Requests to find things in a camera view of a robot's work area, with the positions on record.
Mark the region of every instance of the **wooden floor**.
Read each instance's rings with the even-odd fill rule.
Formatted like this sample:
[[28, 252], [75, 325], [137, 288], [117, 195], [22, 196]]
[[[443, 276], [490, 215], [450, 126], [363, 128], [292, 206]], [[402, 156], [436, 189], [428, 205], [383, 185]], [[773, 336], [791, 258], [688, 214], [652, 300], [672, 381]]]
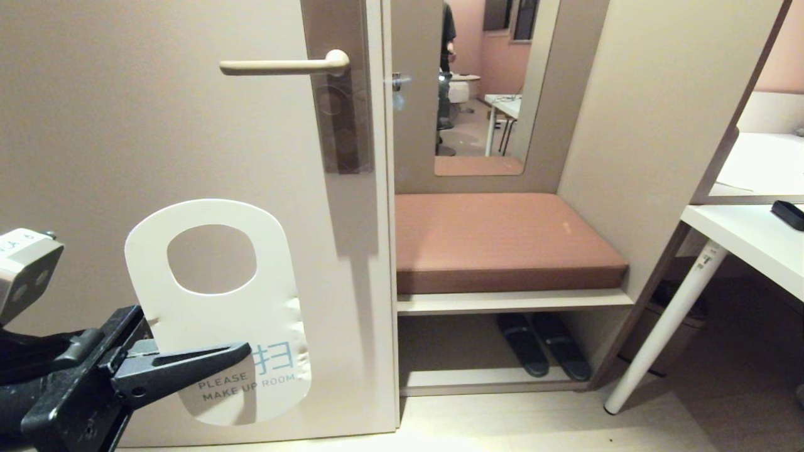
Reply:
[[793, 395], [804, 382], [804, 330], [794, 311], [801, 303], [787, 305], [750, 280], [715, 280], [707, 294], [708, 325], [675, 371], [646, 379], [617, 416], [602, 408], [611, 385], [586, 393], [409, 397], [395, 434], [193, 452], [804, 450], [804, 410]]

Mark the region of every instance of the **table leg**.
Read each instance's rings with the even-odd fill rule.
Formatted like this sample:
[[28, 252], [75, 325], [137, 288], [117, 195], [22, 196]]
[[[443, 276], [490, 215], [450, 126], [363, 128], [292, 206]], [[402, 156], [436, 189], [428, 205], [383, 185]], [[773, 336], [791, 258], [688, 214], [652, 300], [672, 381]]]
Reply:
[[489, 133], [486, 135], [486, 156], [491, 156], [491, 142], [494, 140], [494, 127], [497, 125], [497, 108], [491, 104], [491, 115], [489, 116]]
[[609, 414], [619, 413], [628, 397], [637, 388], [639, 381], [642, 380], [659, 353], [670, 341], [675, 330], [681, 325], [687, 312], [695, 304], [695, 300], [704, 291], [717, 268], [723, 263], [726, 255], [728, 255], [728, 251], [719, 244], [712, 240], [706, 243], [690, 273], [687, 273], [675, 296], [670, 301], [667, 309], [665, 309], [664, 314], [656, 322], [656, 326], [648, 335], [648, 339], [645, 339], [645, 343], [639, 349], [639, 353], [634, 357], [626, 374], [603, 405], [606, 412]]

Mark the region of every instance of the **door handle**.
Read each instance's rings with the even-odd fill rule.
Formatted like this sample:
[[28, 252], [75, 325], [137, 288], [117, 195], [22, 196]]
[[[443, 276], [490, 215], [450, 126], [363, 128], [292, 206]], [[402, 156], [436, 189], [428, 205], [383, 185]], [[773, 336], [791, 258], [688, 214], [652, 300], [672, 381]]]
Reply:
[[334, 49], [324, 60], [251, 60], [221, 61], [220, 71], [227, 76], [292, 76], [329, 74], [342, 76], [349, 69], [349, 55]]

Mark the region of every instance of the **slipper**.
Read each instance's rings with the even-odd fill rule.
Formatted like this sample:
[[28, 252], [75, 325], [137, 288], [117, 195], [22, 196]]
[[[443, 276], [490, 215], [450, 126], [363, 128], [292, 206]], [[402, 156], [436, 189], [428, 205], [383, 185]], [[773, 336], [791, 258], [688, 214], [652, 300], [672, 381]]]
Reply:
[[575, 381], [588, 381], [592, 377], [592, 368], [557, 315], [537, 312], [531, 322], [536, 336], [548, 346], [567, 376]]
[[522, 314], [497, 314], [497, 326], [508, 341], [525, 372], [539, 378], [550, 371], [547, 356]]

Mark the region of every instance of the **seat cushion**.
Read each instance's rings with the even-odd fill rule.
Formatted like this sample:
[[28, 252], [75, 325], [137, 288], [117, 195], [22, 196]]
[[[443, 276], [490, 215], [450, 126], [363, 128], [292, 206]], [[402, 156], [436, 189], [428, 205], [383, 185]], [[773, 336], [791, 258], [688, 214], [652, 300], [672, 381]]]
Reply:
[[627, 268], [557, 195], [396, 196], [400, 294], [613, 288]]

